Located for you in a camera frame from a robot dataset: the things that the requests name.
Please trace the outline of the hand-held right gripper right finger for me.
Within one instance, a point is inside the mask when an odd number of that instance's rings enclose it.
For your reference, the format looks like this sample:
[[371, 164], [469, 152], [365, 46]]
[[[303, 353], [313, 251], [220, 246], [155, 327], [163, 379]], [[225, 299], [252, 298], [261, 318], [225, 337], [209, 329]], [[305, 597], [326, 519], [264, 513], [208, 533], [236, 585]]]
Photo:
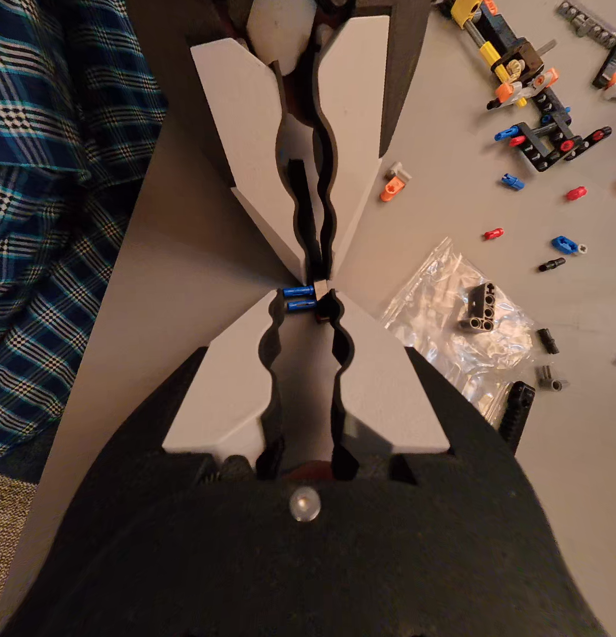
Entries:
[[401, 342], [341, 292], [329, 291], [335, 479], [389, 476], [396, 456], [440, 455], [449, 440]]

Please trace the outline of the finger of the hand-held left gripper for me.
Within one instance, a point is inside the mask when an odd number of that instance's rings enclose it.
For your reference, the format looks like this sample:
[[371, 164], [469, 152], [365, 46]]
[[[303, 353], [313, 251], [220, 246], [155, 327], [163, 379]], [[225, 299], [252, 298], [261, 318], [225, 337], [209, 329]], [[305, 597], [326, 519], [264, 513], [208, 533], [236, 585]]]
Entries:
[[275, 72], [232, 38], [193, 46], [191, 56], [232, 173], [233, 195], [284, 266], [306, 282], [307, 257], [295, 226], [298, 202], [279, 167], [285, 113]]
[[389, 15], [353, 17], [329, 38], [317, 58], [317, 112], [333, 148], [326, 202], [336, 222], [328, 279], [349, 251], [382, 163], [380, 140]]

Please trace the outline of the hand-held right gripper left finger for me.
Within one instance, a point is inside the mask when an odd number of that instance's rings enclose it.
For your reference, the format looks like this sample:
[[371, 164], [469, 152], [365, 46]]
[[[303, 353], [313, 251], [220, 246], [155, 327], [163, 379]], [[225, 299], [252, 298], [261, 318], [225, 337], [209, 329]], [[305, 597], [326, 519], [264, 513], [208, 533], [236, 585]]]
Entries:
[[162, 447], [209, 454], [217, 465], [243, 457], [260, 479], [275, 479], [285, 441], [277, 377], [285, 306], [273, 290], [211, 341]]

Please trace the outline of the long black lego beam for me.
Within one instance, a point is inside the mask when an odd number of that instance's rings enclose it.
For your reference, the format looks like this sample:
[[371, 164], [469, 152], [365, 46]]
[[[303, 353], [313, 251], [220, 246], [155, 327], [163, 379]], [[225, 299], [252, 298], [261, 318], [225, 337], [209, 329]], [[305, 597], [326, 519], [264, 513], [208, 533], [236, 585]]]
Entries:
[[[328, 312], [330, 318], [326, 257], [317, 232], [304, 162], [291, 159], [288, 163], [287, 176], [291, 193], [296, 201], [294, 230], [305, 257], [305, 264], [302, 266], [305, 282], [300, 286], [314, 286], [314, 299], [318, 305], [312, 311], [314, 314], [316, 311]], [[304, 298], [285, 298], [286, 302], [296, 299]]]

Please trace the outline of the lego vehicle assembly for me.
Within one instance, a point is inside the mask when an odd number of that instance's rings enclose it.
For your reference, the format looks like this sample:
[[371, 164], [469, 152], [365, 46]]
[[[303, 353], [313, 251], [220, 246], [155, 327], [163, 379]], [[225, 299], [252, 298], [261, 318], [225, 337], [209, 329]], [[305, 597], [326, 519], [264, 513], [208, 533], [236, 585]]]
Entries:
[[495, 136], [495, 141], [508, 140], [537, 172], [544, 173], [560, 161], [571, 162], [612, 135], [610, 126], [585, 137], [574, 134], [570, 112], [553, 90], [558, 71], [546, 67], [542, 54], [525, 37], [516, 36], [494, 1], [435, 1], [435, 5], [470, 36], [497, 78], [487, 111], [532, 104], [539, 112], [536, 127], [519, 122]]

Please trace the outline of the black lego gear rack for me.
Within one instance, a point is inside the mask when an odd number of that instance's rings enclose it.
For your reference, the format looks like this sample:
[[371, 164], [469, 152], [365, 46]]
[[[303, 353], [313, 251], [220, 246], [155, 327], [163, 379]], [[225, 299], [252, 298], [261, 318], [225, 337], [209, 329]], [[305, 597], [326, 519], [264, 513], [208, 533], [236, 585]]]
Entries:
[[512, 384], [507, 403], [498, 427], [498, 433], [515, 455], [524, 432], [536, 390], [523, 381]]

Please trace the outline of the dark grey angled lego beam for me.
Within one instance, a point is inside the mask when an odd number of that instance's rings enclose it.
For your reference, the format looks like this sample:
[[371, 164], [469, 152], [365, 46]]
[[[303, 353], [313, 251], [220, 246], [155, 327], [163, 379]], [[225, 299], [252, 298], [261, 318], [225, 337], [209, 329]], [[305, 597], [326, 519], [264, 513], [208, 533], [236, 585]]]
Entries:
[[468, 293], [466, 317], [458, 323], [460, 330], [471, 333], [491, 333], [495, 329], [496, 286], [481, 283]]

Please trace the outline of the grey lego pin connector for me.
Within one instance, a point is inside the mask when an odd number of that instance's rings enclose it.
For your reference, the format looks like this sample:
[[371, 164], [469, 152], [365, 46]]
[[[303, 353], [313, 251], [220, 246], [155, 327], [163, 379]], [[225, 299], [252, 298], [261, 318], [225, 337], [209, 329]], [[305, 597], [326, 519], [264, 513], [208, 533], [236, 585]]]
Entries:
[[536, 377], [538, 388], [545, 392], [560, 393], [570, 385], [568, 380], [554, 372], [550, 364], [537, 367]]

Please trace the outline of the clear plastic bag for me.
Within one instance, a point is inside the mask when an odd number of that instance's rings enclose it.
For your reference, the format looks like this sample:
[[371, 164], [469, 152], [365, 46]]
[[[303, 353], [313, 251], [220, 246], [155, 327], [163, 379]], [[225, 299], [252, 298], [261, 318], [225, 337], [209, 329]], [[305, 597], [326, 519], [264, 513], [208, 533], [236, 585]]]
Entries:
[[[489, 282], [496, 293], [493, 330], [462, 329], [469, 293]], [[534, 321], [450, 237], [392, 298], [379, 323], [415, 348], [495, 429], [512, 384], [527, 376], [535, 360]]]

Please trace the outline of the blue plaid shirt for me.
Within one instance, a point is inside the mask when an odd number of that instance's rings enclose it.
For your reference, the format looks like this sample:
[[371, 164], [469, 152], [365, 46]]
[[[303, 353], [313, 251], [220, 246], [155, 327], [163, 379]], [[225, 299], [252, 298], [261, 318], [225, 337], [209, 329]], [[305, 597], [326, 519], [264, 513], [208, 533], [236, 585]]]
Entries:
[[0, 1], [0, 460], [63, 416], [166, 113], [124, 1]]

